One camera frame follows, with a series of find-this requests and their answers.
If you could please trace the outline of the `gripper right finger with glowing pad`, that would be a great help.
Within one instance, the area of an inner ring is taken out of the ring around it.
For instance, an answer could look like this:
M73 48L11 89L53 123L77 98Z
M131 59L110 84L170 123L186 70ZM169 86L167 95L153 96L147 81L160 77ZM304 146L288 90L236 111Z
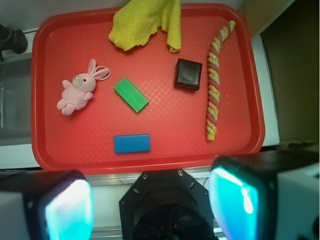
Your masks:
M319 176L317 152L219 156L208 180L213 216L229 240L317 240Z

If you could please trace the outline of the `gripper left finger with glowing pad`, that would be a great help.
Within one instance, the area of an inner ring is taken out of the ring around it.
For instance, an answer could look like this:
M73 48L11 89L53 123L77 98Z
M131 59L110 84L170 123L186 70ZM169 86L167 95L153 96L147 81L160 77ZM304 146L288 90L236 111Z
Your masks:
M93 190L80 171L0 173L2 240L88 240L93 225Z

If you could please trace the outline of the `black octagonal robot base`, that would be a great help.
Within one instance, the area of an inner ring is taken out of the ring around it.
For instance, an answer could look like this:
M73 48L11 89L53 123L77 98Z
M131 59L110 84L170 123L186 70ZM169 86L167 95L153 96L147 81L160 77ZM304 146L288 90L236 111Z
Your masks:
M216 240L208 190L182 169L143 172L119 200L124 240Z

